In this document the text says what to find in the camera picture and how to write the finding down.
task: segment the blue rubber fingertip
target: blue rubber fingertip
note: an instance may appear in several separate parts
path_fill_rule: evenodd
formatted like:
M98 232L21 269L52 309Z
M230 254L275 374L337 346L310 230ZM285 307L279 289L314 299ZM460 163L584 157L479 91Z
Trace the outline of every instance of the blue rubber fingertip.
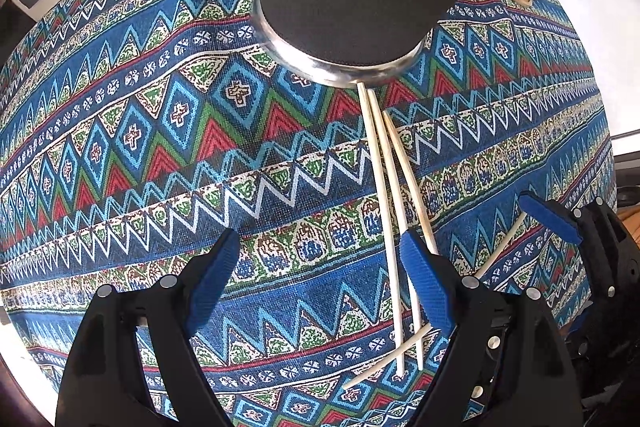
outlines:
M529 214L551 232L559 235L562 240L579 245L582 241L582 236L580 236L575 223L568 222L563 217L558 216L545 203L546 201L533 194L522 193L518 197L518 205L523 212Z
M218 255L191 293L186 333L192 337L206 325L240 258L240 236L230 231Z
M431 326L449 337L455 327L453 317L449 314L449 296L444 286L438 281L428 261L426 245L410 232L400 236L400 259L409 279L414 284L420 304L427 314Z

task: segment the patterned tablecloth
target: patterned tablecloth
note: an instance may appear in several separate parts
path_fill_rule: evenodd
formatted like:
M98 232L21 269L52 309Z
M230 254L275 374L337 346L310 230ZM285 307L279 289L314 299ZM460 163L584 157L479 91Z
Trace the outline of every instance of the patterned tablecloth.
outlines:
M410 351L404 377L392 364L341 388L394 344L360 108L270 60L251 4L63 0L21 42L1 77L2 299L56 386L99 285L146 287L233 227L241 260L192 340L233 422L396 425L446 341L425 338L424 372ZM378 96L460 273L511 227L523 189L614 203L602 100L557 0L459 0ZM529 218L485 279L536 285L560 325L589 292L574 247ZM171 415L145 331L139 342Z

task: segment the blue gripper pad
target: blue gripper pad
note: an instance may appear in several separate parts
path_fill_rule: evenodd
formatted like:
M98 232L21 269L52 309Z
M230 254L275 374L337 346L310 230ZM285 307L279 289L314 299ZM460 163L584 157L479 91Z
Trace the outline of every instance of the blue gripper pad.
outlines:
M456 326L453 310L460 282L457 270L449 259L430 253L415 230L400 236L400 259L431 326L449 337Z
M209 264L200 282L191 292L189 315L185 324L189 338L209 322L213 309L216 307L239 258L240 236L234 230L230 230L225 242L220 245L217 256Z
M518 204L523 212L559 235L562 240L574 245L582 242L582 236L571 213L557 201L545 201L530 190L524 190L518 196Z

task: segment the silver screw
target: silver screw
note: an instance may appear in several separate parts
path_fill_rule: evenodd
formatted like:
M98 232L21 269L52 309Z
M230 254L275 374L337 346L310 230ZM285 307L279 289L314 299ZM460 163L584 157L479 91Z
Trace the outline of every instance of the silver screw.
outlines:
M478 288L478 286L480 285L480 281L475 277L473 277L472 275L466 275L465 277L462 278L462 284L466 288L473 290L475 288Z
M178 278L175 275L169 274L162 277L162 279L160 280L160 285L162 286L162 288L172 288L177 282Z
M491 337L486 345L489 346L489 349L497 349L500 346L500 337Z
M96 291L96 295L98 297L108 297L109 295L111 295L111 291L113 289L111 288L110 284L103 284L102 286L100 286L98 288L98 290Z
M532 301L537 301L542 297L542 294L538 288L527 288L527 297Z

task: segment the geometric pattern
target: geometric pattern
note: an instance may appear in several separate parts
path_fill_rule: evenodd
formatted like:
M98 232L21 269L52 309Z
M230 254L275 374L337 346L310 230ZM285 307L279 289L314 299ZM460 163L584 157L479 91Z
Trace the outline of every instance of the geometric pattern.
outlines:
M394 345L360 106L271 60L252 1L62 0L25 36L0 73L2 300L57 388L99 285L148 287L233 227L238 265L191 339L229 418L404 424L447 342L424 339L423 371L411 349L404 375L391 364L342 388ZM602 99L557 0L458 0L376 93L461 274L511 228L521 190L615 202ZM575 248L530 217L483 280L537 286L559 325L590 295ZM138 344L154 405L173 417L145 328Z

